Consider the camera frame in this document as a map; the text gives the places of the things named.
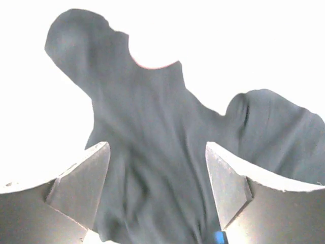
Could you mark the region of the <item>pink hanger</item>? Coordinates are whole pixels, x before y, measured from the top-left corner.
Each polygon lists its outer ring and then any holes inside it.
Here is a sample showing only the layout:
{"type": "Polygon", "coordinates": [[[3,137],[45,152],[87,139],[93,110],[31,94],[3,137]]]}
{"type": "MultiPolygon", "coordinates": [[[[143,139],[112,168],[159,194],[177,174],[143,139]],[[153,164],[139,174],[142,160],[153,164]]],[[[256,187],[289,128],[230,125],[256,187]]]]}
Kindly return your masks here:
{"type": "Polygon", "coordinates": [[[174,63],[176,63],[178,60],[177,59],[172,59],[172,58],[165,58],[165,57],[133,57],[135,63],[144,68],[144,69],[149,69],[149,70],[157,70],[157,69],[162,69],[166,68],[174,63]]]}

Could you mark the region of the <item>black t shirt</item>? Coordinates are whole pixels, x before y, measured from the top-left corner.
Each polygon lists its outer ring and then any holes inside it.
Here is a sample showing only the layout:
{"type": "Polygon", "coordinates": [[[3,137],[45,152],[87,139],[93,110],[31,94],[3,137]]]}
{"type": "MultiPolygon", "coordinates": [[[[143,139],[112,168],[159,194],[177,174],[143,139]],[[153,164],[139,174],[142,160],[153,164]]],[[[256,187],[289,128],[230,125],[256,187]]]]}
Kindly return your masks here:
{"type": "Polygon", "coordinates": [[[208,141],[281,176],[324,183],[324,122],[317,114],[260,89],[236,95],[219,115],[186,89],[180,62],[141,68],[128,43],[103,16],[70,9],[51,24],[45,44],[91,98],[86,146],[110,145],[93,227],[101,241],[216,243],[208,141]]]}

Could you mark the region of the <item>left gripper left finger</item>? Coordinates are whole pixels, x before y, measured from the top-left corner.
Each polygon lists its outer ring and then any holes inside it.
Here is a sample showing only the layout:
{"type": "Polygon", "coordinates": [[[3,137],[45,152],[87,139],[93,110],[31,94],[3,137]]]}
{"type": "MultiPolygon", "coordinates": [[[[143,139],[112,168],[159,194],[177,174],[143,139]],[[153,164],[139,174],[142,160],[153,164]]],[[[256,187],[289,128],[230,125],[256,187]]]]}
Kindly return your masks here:
{"type": "Polygon", "coordinates": [[[1,243],[84,243],[110,159],[100,142],[56,178],[1,186],[1,243]]]}

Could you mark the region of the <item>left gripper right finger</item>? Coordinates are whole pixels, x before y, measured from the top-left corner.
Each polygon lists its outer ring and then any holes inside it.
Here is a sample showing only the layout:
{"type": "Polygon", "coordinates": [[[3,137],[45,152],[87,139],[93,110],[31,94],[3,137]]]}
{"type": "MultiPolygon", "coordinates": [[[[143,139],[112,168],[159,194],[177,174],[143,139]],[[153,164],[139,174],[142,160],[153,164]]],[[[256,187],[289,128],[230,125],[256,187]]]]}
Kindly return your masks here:
{"type": "Polygon", "coordinates": [[[324,186],[272,173],[215,142],[205,157],[218,243],[324,243],[324,186]]]}

